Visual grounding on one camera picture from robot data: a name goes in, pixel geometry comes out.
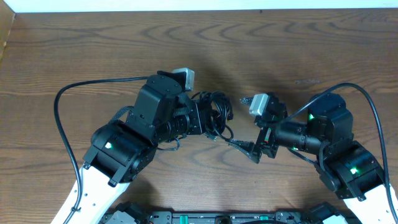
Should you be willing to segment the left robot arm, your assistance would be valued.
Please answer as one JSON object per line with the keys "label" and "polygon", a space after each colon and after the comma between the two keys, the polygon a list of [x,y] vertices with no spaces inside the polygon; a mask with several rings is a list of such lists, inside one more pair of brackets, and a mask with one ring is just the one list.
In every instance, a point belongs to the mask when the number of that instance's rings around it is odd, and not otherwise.
{"label": "left robot arm", "polygon": [[78,166],[60,121],[56,95],[55,122],[70,156],[76,182],[53,219],[53,223],[98,223],[113,202],[128,188],[137,174],[154,158],[159,144],[188,135],[203,134],[204,119],[187,93],[193,90],[195,73],[187,68],[159,71],[144,77],[133,106],[121,108],[97,129]]}

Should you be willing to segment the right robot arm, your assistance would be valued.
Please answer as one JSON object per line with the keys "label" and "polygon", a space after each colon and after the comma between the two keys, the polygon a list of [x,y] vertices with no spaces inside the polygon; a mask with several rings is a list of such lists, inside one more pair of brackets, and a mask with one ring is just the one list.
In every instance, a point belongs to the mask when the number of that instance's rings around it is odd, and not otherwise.
{"label": "right robot arm", "polygon": [[244,98],[261,130],[256,142],[229,140],[253,162],[263,154],[275,158],[279,147],[301,156],[316,156],[313,165],[323,184],[361,223],[394,223],[397,198],[376,158],[354,140],[353,115],[344,99],[329,93],[308,107],[307,122],[288,121],[288,113],[273,93]]}

